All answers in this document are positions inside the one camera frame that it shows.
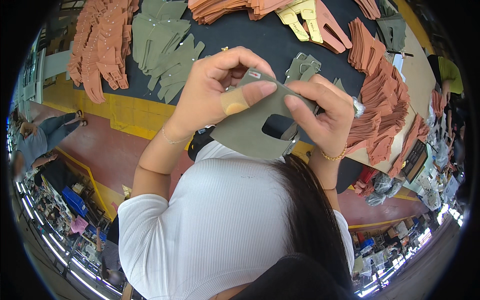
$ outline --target bracelet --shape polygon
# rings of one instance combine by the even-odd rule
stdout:
[[[340,154],[337,157],[329,157],[323,152],[323,150],[320,150],[320,151],[322,152],[322,155],[328,160],[339,160],[343,157],[343,154],[345,154],[346,150],[347,150],[347,143],[345,143],[345,148],[343,148],[342,154]]]
[[[172,141],[170,139],[167,138],[167,136],[165,135],[165,123],[163,123],[163,126],[162,126],[162,134],[163,134],[163,137],[167,140],[167,142],[170,144],[170,145],[174,145],[174,144],[178,144],[178,143],[181,143],[181,142],[184,142],[188,139],[190,139],[191,137],[187,137],[181,141]]]

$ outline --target blue plastic crate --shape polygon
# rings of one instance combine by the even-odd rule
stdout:
[[[77,193],[72,191],[72,189],[68,186],[65,187],[61,192],[63,194],[63,197],[65,197],[67,203],[72,206],[79,215],[86,216],[88,209],[86,208],[83,199],[79,195],[77,195]]]
[[[368,247],[368,246],[373,246],[373,244],[375,244],[375,241],[373,239],[368,239],[368,240],[365,240],[361,245],[360,247],[363,249],[365,247]]]

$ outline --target orange leather piece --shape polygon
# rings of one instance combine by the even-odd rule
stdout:
[[[361,179],[359,179],[353,187],[355,188],[355,193],[362,197],[370,195],[375,190],[375,188],[373,187],[373,182],[371,180],[365,183]]]
[[[444,108],[447,105],[446,101],[444,101],[441,94],[437,91],[432,90],[432,108],[435,116],[440,118],[444,113]]]
[[[372,166],[390,160],[392,143],[405,126],[408,115],[407,91],[398,70],[382,56],[372,74],[365,77],[360,90],[365,112],[352,122],[347,153],[367,148]]]
[[[348,62],[360,72],[373,75],[385,53],[385,45],[373,38],[359,18],[350,22],[348,27],[352,34],[353,44],[348,54]]]
[[[416,139],[421,140],[424,142],[427,139],[427,134],[430,128],[427,124],[425,124],[425,120],[421,117],[420,114],[415,115],[415,119],[413,121],[412,127],[408,132],[407,138],[403,141],[402,145],[402,152],[398,155],[395,162],[393,163],[392,168],[388,172],[390,178],[398,175],[402,169],[403,161],[407,157],[407,152],[409,151],[410,147],[413,145],[413,142]]]
[[[247,10],[250,20],[260,20],[269,12],[294,0],[189,0],[188,8],[198,24],[211,24],[224,14]]]
[[[363,15],[368,19],[375,20],[380,18],[380,10],[375,0],[355,0],[355,2],[360,6]]]
[[[324,46],[325,48],[331,50],[332,52],[338,54],[342,53],[346,49],[352,48],[352,42],[348,39],[348,36],[343,32],[342,28],[335,21],[335,18],[325,6],[323,2],[317,0],[315,3],[316,13],[317,13],[317,24],[320,34],[322,35],[323,43],[317,43],[312,41],[315,44]],[[309,32],[307,23],[303,23],[303,28],[306,32]]]
[[[105,101],[102,75],[112,89],[128,88],[125,57],[131,53],[132,12],[138,0],[88,0],[79,14],[67,70],[95,103]]]

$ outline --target blue jeans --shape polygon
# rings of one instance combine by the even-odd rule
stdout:
[[[40,128],[47,137],[47,152],[55,148],[67,135],[72,133],[80,125],[80,121],[65,125],[75,119],[75,113],[65,114],[59,117],[48,118],[40,124]]]

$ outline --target woman's left hand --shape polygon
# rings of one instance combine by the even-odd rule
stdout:
[[[217,124],[226,118],[220,96],[227,87],[236,86],[249,68],[256,68],[275,78],[270,65],[244,47],[232,48],[196,61],[177,107],[165,124],[169,138],[186,138],[196,130]],[[257,81],[241,88],[244,100],[251,107],[276,91],[276,84]]]

